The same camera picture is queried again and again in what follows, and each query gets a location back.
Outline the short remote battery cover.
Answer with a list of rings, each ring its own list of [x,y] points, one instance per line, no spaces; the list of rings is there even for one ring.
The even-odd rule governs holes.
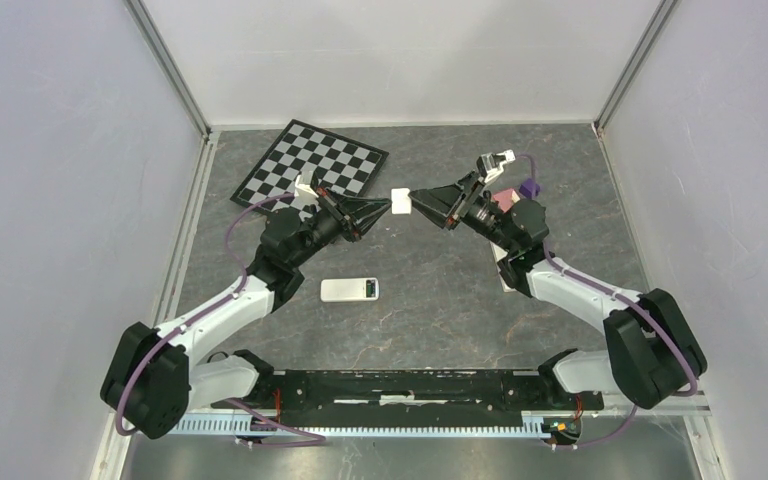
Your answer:
[[[391,190],[391,213],[393,215],[410,215],[412,200],[409,188],[394,188]]]

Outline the short white remote control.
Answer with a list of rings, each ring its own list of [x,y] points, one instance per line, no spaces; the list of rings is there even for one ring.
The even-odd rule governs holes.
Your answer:
[[[377,282],[377,297],[366,296],[366,281]],[[325,303],[367,302],[379,298],[380,285],[377,278],[338,278],[324,279],[320,283],[320,300]]]

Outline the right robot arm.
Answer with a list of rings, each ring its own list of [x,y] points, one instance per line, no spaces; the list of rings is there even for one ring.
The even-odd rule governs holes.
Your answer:
[[[599,351],[571,350],[544,363],[540,400],[562,408],[578,393],[619,393],[641,409],[699,390],[707,360],[675,298],[641,293],[586,274],[547,244],[546,209],[531,198],[502,208],[475,172],[445,186],[413,190],[414,210],[442,229],[464,225],[505,253],[497,269],[505,284],[550,303],[604,337]]]

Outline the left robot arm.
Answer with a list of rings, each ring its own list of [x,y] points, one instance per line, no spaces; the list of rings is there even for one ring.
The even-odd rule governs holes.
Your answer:
[[[184,414],[216,402],[266,405],[273,379],[238,355],[204,363],[215,347],[250,323],[280,309],[304,281],[301,266],[341,237],[357,242],[390,209],[388,198],[341,195],[299,187],[294,197],[314,206],[302,218],[293,208],[268,214],[250,263],[229,287],[196,309],[155,327],[125,329],[102,381],[101,400],[114,411],[114,428],[126,437],[169,433]]]

